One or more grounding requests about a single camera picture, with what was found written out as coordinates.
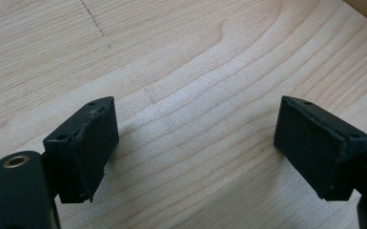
black clamp jaw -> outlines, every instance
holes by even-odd
[[[94,100],[43,143],[0,159],[0,228],[60,228],[55,202],[92,201],[118,143],[113,97]]]
[[[360,228],[367,228],[367,134],[309,101],[283,96],[275,146],[320,198],[348,200],[357,189]]]

black plastic part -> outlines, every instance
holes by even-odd
[[[358,162],[367,156],[367,135],[309,101],[283,96],[275,146],[320,198],[347,200]]]
[[[86,104],[43,142],[45,163],[56,182],[51,188],[56,189],[61,201],[92,201],[104,176],[104,166],[118,143],[114,98]]]
[[[36,152],[19,152],[0,160],[0,228],[59,228]]]

metal ring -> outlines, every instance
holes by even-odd
[[[31,158],[26,155],[14,156],[12,158],[7,159],[7,161],[5,161],[4,167],[7,169],[16,168],[16,167],[26,164],[30,159]]]

wooden table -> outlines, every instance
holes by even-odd
[[[282,95],[367,133],[367,19],[340,0],[0,1],[0,158],[112,95],[121,134],[63,228],[358,228],[273,146]]]

screw hole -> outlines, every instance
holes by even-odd
[[[28,156],[14,156],[4,163],[4,167],[7,169],[19,167],[29,161]]]
[[[67,139],[67,135],[59,135],[58,137],[57,137],[57,139],[58,140],[64,140],[64,139]]]
[[[356,134],[349,134],[350,137],[359,138],[359,135]]]

